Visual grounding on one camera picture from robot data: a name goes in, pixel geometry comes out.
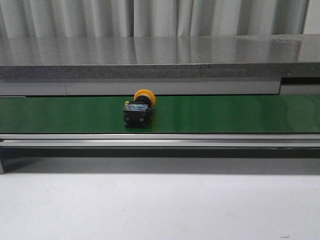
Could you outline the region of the green conveyor belt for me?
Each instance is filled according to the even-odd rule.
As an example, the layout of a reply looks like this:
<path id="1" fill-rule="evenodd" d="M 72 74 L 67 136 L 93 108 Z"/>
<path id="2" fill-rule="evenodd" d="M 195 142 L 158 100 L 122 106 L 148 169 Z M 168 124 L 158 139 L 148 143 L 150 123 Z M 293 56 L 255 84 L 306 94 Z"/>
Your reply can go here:
<path id="1" fill-rule="evenodd" d="M 129 96 L 3 97 L 3 134 L 133 133 Z M 318 133 L 318 95 L 158 96 L 146 133 Z"/>

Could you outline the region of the grey pleated curtain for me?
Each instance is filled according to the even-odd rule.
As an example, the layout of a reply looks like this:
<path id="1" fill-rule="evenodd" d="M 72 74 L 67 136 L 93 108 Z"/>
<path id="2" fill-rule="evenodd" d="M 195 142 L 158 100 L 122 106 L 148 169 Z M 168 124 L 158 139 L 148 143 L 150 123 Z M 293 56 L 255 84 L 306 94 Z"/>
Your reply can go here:
<path id="1" fill-rule="evenodd" d="M 179 37 L 301 34 L 307 0 L 3 0 L 0 35 Z"/>

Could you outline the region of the aluminium conveyor frame rail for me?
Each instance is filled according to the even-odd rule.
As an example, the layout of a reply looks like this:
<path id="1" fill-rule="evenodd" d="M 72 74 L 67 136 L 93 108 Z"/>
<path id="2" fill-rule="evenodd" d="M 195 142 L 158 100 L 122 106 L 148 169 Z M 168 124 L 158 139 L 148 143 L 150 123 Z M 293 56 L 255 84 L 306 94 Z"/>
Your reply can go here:
<path id="1" fill-rule="evenodd" d="M 3 134 L 1 173 L 318 175 L 317 133 Z"/>

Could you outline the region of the grey stone counter slab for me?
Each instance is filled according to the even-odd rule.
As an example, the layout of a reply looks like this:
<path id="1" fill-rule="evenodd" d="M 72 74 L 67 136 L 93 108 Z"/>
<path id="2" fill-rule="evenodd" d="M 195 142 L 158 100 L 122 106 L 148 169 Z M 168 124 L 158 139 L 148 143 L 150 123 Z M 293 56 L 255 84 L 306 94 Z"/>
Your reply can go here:
<path id="1" fill-rule="evenodd" d="M 2 96 L 320 92 L 317 34 L 0 40 Z"/>

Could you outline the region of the yellow black push button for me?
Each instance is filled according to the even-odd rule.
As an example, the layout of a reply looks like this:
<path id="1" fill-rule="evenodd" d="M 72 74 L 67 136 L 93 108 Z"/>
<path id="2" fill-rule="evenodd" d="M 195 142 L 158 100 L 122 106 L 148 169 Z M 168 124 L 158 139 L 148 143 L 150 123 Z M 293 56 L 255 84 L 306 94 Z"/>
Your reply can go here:
<path id="1" fill-rule="evenodd" d="M 149 124 L 152 108 L 156 105 L 155 94 L 148 89 L 138 90 L 132 101 L 126 101 L 123 118 L 127 128 L 146 128 Z"/>

